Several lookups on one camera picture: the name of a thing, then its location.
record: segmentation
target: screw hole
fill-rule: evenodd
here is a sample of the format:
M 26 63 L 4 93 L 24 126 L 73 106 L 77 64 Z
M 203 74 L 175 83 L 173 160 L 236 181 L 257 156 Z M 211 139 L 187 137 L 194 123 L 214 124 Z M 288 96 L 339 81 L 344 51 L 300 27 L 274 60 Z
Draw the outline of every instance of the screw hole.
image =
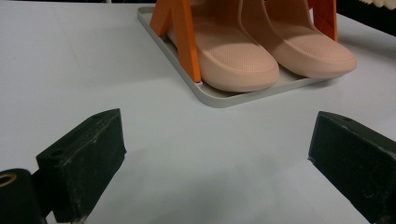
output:
M 17 175 L 12 174 L 12 173 L 0 175 L 0 188 L 4 187 L 6 185 L 9 185 L 16 178 L 17 178 Z
M 60 156 L 62 154 L 64 154 L 63 151 L 57 150 L 57 151 L 52 152 L 50 155 L 53 156 L 53 157 L 57 157 L 57 156 Z

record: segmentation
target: shoe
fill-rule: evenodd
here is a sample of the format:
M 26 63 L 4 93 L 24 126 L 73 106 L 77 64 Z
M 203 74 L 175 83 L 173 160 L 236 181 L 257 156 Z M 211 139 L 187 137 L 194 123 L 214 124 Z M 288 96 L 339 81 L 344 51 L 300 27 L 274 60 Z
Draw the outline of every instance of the shoe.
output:
M 306 0 L 245 0 L 241 21 L 257 42 L 297 75 L 333 78 L 356 68 L 354 54 L 312 24 Z
M 258 91 L 274 85 L 276 60 L 243 28 L 242 0 L 191 0 L 202 80 L 222 91 Z M 173 26 L 167 32 L 177 46 Z

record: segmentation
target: white surface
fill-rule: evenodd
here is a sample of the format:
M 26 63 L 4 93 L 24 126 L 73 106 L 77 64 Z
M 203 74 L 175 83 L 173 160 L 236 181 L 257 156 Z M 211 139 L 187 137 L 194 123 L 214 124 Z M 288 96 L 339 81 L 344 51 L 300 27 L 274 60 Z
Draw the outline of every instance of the white surface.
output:
M 0 2 L 0 170 L 34 172 L 35 155 L 119 107 L 128 153 L 87 223 L 368 223 L 306 158 L 319 110 L 396 139 L 395 37 L 340 16 L 357 70 L 215 109 L 137 20 L 141 6 Z

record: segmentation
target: orange plastic piece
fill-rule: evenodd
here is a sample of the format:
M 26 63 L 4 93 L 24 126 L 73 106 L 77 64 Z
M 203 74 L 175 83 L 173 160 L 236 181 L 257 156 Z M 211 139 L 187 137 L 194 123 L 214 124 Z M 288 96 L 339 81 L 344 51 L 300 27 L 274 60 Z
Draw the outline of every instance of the orange plastic piece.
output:
M 180 64 L 194 82 L 201 82 L 190 0 L 157 0 L 151 29 L 157 36 L 164 36 L 171 22 L 176 31 Z
M 336 0 L 308 0 L 313 8 L 314 24 L 323 34 L 338 41 Z

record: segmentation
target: pink shoe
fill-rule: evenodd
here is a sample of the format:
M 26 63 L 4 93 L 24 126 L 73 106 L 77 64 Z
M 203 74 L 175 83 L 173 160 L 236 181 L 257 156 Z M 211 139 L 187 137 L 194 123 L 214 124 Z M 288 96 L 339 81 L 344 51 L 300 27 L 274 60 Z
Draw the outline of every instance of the pink shoe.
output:
M 354 54 L 312 24 L 306 0 L 245 0 L 241 21 L 257 42 L 295 74 L 332 78 L 356 68 Z
M 201 76 L 222 91 L 258 91 L 274 85 L 276 60 L 243 28 L 242 0 L 191 0 Z M 167 32 L 177 46 L 176 32 Z

